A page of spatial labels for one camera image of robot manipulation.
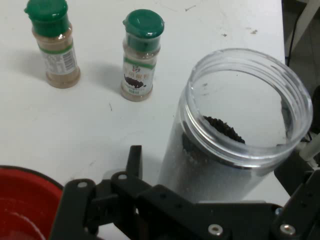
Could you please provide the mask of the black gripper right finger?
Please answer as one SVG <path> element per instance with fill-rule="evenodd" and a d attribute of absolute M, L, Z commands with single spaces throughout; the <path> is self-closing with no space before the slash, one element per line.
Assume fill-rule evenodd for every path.
<path fill-rule="evenodd" d="M 290 196 L 272 223 L 273 240 L 320 238 L 320 171 L 314 170 L 297 151 L 274 171 Z"/>

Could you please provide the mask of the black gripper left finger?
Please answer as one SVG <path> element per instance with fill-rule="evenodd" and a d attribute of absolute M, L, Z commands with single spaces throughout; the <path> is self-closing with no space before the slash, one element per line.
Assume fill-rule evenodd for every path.
<path fill-rule="evenodd" d="M 99 184 L 68 182 L 49 235 L 52 240 L 96 240 L 115 225 L 131 240 L 228 240 L 230 228 L 214 219 L 215 204 L 194 204 L 142 175 L 142 147 L 130 147 L 124 171 Z"/>

